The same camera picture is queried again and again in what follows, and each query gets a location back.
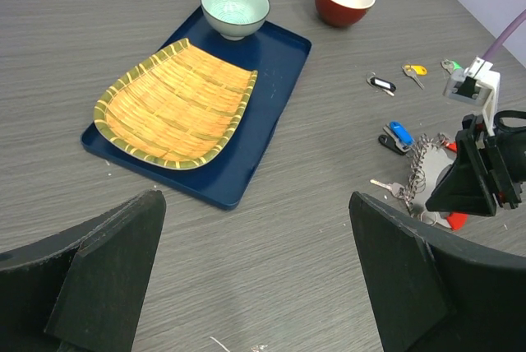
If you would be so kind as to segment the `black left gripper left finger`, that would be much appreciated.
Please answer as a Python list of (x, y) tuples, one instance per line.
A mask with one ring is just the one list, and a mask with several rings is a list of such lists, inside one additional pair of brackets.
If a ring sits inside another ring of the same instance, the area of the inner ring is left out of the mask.
[(147, 190), (1, 254), (3, 351), (129, 351), (164, 225)]

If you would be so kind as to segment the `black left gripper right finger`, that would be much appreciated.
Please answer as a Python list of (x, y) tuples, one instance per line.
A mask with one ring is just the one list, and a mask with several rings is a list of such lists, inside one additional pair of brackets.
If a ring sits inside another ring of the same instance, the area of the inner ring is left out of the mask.
[(523, 351), (525, 259), (354, 192), (349, 215), (385, 351)]

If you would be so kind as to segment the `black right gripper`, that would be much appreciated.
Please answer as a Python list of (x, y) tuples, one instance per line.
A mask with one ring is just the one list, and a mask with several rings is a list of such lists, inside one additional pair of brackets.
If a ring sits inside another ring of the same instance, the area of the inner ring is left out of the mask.
[(426, 201), (429, 211), (494, 216), (496, 208), (516, 208), (525, 183), (525, 112), (502, 110), (494, 117), (495, 135), (487, 134), (480, 115), (462, 120), (455, 137), (454, 163)]

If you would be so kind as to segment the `keyring bunch with tags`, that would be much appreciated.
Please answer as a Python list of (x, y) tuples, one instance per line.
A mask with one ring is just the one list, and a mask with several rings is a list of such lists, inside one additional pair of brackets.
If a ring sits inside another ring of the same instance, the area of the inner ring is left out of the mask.
[(408, 181), (404, 184), (382, 183), (372, 179), (370, 183), (389, 191), (405, 205), (414, 219), (426, 225), (439, 225), (453, 231), (462, 229), (468, 220), (466, 214), (451, 211), (433, 212), (429, 211), (426, 205), (431, 193), (456, 159), (456, 142), (443, 133), (434, 137), (422, 134), (414, 138), (396, 121), (383, 127), (378, 141), (390, 151), (408, 157)]

